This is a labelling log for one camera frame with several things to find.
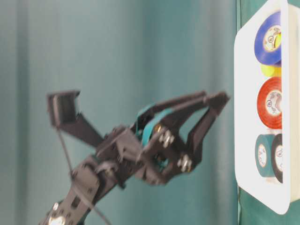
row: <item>black wire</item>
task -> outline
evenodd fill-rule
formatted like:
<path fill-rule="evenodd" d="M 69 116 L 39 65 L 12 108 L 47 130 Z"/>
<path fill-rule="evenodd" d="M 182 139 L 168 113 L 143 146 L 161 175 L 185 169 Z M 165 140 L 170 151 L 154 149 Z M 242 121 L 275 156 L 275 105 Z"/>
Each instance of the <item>black wire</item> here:
<path fill-rule="evenodd" d="M 61 135 L 61 132 L 59 130 L 59 128 L 56 128 L 56 131 L 57 131 L 57 134 L 58 134 L 58 137 L 60 138 L 60 143 L 62 145 L 62 148 L 64 150 L 64 153 L 65 153 L 65 157 L 66 157 L 66 160 L 67 160 L 67 165 L 69 167 L 69 176 L 70 176 L 70 180 L 71 180 L 71 183 L 72 183 L 72 189 L 75 191 L 75 193 L 79 196 L 79 198 L 82 200 L 82 202 L 88 206 L 91 210 L 94 210 L 102 219 L 103 221 L 105 222 L 106 225 L 112 225 L 111 222 L 106 218 L 106 216 L 103 214 L 103 212 L 101 212 L 95 205 L 93 205 L 85 196 L 84 194 L 81 192 L 81 190 L 78 188 L 77 186 L 77 183 L 75 181 L 75 179 L 73 178 L 73 175 L 72 175 L 72 164 L 71 164 L 71 159 L 70 159 L 70 155 L 68 153 L 68 150 L 66 148 L 66 144 L 64 142 L 64 139 Z"/>

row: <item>tape roll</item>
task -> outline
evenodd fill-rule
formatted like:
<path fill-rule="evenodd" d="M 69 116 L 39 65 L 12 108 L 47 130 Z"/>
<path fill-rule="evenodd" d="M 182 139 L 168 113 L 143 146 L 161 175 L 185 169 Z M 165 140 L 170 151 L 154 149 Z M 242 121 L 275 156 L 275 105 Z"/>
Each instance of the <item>tape roll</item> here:
<path fill-rule="evenodd" d="M 282 183 L 283 173 L 283 148 L 282 148 L 282 134 L 275 136 L 272 143 L 272 167 L 277 180 Z"/>
<path fill-rule="evenodd" d="M 269 66 L 281 66 L 280 12 L 270 15 L 260 26 L 254 44 L 257 60 Z"/>
<path fill-rule="evenodd" d="M 267 77 L 281 76 L 281 67 L 261 64 L 262 73 Z"/>
<path fill-rule="evenodd" d="M 271 148 L 275 135 L 259 135 L 255 144 L 255 161 L 262 177 L 274 177 Z"/>
<path fill-rule="evenodd" d="M 281 78 L 272 77 L 262 85 L 257 97 L 259 118 L 271 129 L 282 128 L 281 100 Z"/>

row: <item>green fabric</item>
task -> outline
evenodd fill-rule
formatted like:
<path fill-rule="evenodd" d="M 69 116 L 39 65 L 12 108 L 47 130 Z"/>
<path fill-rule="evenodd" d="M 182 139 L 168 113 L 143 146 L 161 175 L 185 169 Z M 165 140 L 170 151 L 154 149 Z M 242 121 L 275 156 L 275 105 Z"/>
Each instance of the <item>green fabric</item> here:
<path fill-rule="evenodd" d="M 80 89 L 79 108 L 102 134 L 149 103 L 197 90 L 233 96 L 235 9 L 234 0 L 1 1 L 1 224 L 36 225 L 70 188 L 46 93 Z M 93 152 L 64 137 L 73 166 Z M 236 224 L 233 149 L 231 99 L 194 172 L 165 187 L 133 177 L 97 206 L 113 225 Z M 93 224 L 104 223 L 91 212 Z"/>
<path fill-rule="evenodd" d="M 266 0 L 238 0 L 237 24 L 243 26 L 265 2 Z M 289 3 L 300 7 L 299 0 L 289 0 Z M 239 209 L 239 225 L 298 225 L 300 223 L 300 201 L 291 203 L 285 215 L 278 215 L 244 190 L 239 189 Z"/>

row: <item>teal tape roll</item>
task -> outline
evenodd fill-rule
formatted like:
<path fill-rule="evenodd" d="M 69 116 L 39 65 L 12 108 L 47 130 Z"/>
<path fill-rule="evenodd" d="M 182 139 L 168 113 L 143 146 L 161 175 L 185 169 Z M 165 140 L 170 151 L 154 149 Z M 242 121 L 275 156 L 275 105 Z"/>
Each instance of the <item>teal tape roll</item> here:
<path fill-rule="evenodd" d="M 259 135 L 255 144 L 255 161 L 262 177 L 274 177 L 272 167 L 272 142 L 275 135 Z"/>

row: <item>white tray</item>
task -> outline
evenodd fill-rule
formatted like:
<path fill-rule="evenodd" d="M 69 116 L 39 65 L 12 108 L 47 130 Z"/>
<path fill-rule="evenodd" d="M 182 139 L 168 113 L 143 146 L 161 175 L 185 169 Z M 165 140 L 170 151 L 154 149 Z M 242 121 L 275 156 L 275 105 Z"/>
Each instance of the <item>white tray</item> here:
<path fill-rule="evenodd" d="M 281 11 L 282 130 L 268 129 L 259 119 L 256 100 L 267 77 L 255 57 L 254 42 L 261 24 Z M 240 29 L 234 44 L 235 175 L 238 185 L 278 214 L 300 199 L 300 9 L 287 0 L 269 0 Z M 283 183 L 263 178 L 255 163 L 255 142 L 260 134 L 283 135 Z"/>

